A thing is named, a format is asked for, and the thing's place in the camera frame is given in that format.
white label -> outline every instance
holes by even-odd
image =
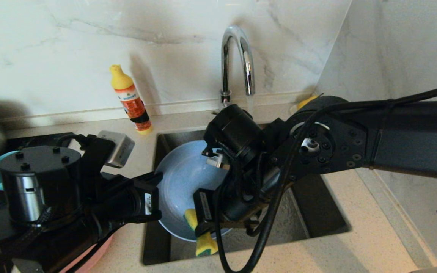
[[[146,215],[151,214],[152,209],[153,209],[153,206],[151,204],[151,194],[145,193],[144,194],[144,210],[146,211]]]
[[[203,207],[203,213],[205,214],[205,219],[211,220],[212,213],[210,213],[210,207],[208,206],[207,195],[204,192],[200,192],[201,206]]]

chrome faucet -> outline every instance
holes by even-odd
[[[220,90],[220,102],[223,108],[230,104],[229,43],[231,39],[236,42],[239,48],[239,54],[241,55],[246,95],[252,96],[255,94],[254,63],[252,61],[252,52],[250,52],[247,37],[238,26],[229,26],[225,30],[222,38],[222,90]]]

beige countertop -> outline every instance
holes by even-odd
[[[289,104],[257,107],[255,120],[263,123],[277,117],[286,119],[289,108]],[[152,116],[153,132],[144,136],[135,132],[128,119],[20,129],[9,131],[8,136],[17,138],[63,132],[97,135],[101,130],[126,133],[135,141],[135,148],[126,166],[122,169],[105,166],[103,171],[135,177],[152,171],[157,134],[203,130],[212,118],[209,112]],[[71,147],[76,149],[77,145],[72,143]],[[381,207],[377,200],[388,201],[375,196],[384,194],[381,190],[367,187],[353,170],[327,174],[324,179],[351,230],[338,235],[266,247],[255,272],[407,273],[421,267],[436,266],[436,259],[426,254],[425,248],[418,251],[420,248],[417,245],[412,246],[412,241],[400,232],[399,223],[391,223],[392,213],[385,213],[385,206]],[[118,230],[111,246],[91,271],[223,272],[218,255],[144,266],[141,262],[144,232],[145,224],[128,224]],[[416,253],[429,256],[428,262],[418,262]],[[231,267],[238,270],[249,255],[250,250],[245,250],[228,253],[227,258]]]

sponge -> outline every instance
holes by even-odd
[[[190,228],[195,231],[195,228],[198,225],[195,209],[187,209],[183,217],[185,218],[185,220],[187,220]],[[196,239],[195,255],[197,257],[212,255],[215,254],[218,250],[219,248],[217,246],[217,242],[212,239],[210,232],[207,232]]]

white marble wall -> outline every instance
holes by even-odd
[[[353,0],[317,92],[356,101],[434,88],[437,1]],[[377,173],[437,255],[437,179]]]
[[[0,0],[0,119],[119,108],[111,64],[155,113],[217,108],[231,24],[253,47],[257,100],[294,100],[316,85],[350,1]],[[234,97],[239,63],[235,54]]]

